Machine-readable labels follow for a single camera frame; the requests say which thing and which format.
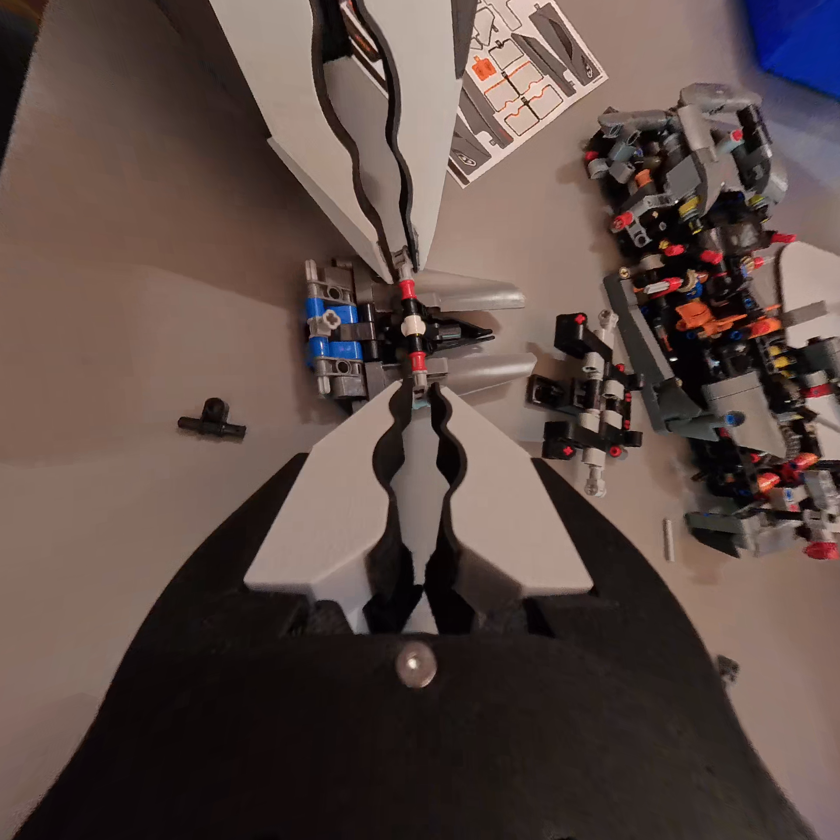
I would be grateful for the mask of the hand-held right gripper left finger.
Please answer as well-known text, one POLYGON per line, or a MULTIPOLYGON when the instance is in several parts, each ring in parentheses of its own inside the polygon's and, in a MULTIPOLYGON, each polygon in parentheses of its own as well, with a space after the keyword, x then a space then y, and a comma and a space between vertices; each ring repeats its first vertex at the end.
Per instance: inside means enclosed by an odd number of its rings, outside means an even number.
POLYGON ((392 480, 412 411, 412 383, 392 384, 314 445, 245 573, 250 590, 336 602, 356 633, 404 629, 422 586, 392 480))

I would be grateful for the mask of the grey blue lego wing assembly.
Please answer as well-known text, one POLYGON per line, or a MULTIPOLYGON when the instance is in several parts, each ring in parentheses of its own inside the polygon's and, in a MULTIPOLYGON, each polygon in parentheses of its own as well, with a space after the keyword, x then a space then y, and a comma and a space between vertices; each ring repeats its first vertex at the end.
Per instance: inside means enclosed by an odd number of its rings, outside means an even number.
POLYGON ((306 262, 308 368, 321 397, 347 415, 393 384, 413 385, 425 404, 431 385, 458 395, 529 377, 532 353, 488 353, 496 335, 464 313, 521 309, 523 293, 508 282, 425 270, 386 283, 360 258, 320 267, 306 262))

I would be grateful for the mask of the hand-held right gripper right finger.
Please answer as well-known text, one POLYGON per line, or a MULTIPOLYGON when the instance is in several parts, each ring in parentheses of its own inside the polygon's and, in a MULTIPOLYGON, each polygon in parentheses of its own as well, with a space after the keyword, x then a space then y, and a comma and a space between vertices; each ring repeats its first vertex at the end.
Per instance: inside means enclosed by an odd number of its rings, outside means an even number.
POLYGON ((449 388, 427 393, 445 478, 427 600, 440 634, 468 634, 528 599, 593 588, 532 458, 449 388))

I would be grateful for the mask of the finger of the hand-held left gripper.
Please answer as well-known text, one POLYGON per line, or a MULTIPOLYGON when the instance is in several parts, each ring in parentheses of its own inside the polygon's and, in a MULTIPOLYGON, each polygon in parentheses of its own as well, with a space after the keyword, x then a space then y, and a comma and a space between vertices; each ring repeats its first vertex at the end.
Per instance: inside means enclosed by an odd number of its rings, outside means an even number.
POLYGON ((361 1, 384 60, 385 141, 400 179, 399 218, 415 271, 436 230, 477 1, 361 1))
POLYGON ((212 1, 270 131, 269 143, 355 252, 395 278, 379 214, 364 194, 357 144, 330 101, 318 2, 212 1))

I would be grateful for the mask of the black lego connector piece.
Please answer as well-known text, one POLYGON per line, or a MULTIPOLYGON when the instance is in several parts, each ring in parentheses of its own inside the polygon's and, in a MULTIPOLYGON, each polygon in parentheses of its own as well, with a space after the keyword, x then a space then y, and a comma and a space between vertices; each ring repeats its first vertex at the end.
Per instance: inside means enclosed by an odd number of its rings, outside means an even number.
POLYGON ((199 417, 180 416, 176 426, 183 432, 203 437, 244 439, 247 426, 230 423, 228 415, 229 405, 225 400, 211 397, 205 401, 199 417))

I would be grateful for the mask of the large lego car chassis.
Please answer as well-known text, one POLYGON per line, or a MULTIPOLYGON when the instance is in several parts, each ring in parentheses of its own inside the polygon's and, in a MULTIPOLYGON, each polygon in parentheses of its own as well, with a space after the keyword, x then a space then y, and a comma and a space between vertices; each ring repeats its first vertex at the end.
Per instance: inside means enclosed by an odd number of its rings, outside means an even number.
POLYGON ((761 102, 696 83, 668 110, 599 116, 586 169, 623 255, 604 287, 653 429, 687 440, 723 503, 688 512, 690 534, 838 561, 838 334, 824 301, 782 291, 795 236, 770 227, 788 181, 761 102))

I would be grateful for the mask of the lego sticker sheet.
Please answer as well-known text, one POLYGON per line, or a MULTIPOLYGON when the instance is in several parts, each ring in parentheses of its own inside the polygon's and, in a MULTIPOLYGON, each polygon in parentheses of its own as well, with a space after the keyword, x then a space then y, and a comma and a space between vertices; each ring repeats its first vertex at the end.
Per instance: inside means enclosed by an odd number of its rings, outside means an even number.
MULTIPOLYGON (((389 86, 384 47, 361 2, 320 2, 329 93, 360 136, 361 178, 371 199, 398 196, 384 137, 389 86)), ((607 79, 558 2, 448 2, 451 61, 460 84, 447 171, 462 188, 488 173, 607 79)))

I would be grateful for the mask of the blue storage bin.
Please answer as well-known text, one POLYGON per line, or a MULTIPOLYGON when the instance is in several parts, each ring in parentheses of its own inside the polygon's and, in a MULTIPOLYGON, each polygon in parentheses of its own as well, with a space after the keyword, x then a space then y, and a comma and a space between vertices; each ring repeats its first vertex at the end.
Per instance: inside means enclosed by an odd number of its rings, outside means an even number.
POLYGON ((760 67, 839 99, 839 2, 746 1, 760 67))

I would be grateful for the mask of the white book stand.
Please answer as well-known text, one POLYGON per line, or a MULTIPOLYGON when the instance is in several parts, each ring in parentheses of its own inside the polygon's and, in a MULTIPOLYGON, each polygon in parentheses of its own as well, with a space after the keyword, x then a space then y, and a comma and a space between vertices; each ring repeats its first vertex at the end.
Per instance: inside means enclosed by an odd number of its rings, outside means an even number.
POLYGON ((791 319, 785 329, 787 343, 798 363, 800 387, 808 408, 828 423, 823 451, 838 458, 838 339, 839 258, 796 241, 783 246, 776 257, 776 275, 782 309, 791 319))

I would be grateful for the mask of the black lego beam assembly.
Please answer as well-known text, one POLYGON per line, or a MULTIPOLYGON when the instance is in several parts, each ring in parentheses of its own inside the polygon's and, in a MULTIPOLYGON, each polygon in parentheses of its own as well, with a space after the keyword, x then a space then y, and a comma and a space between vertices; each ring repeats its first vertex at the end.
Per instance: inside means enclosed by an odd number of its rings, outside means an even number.
POLYGON ((581 311, 556 318, 554 348, 581 363, 568 381, 533 374, 528 378, 527 403, 562 416, 543 427, 541 457, 570 461, 579 456, 588 475, 584 493, 606 495, 606 465, 640 448, 644 434, 632 429, 634 394, 644 378, 614 361, 617 314, 609 309, 591 327, 581 311))

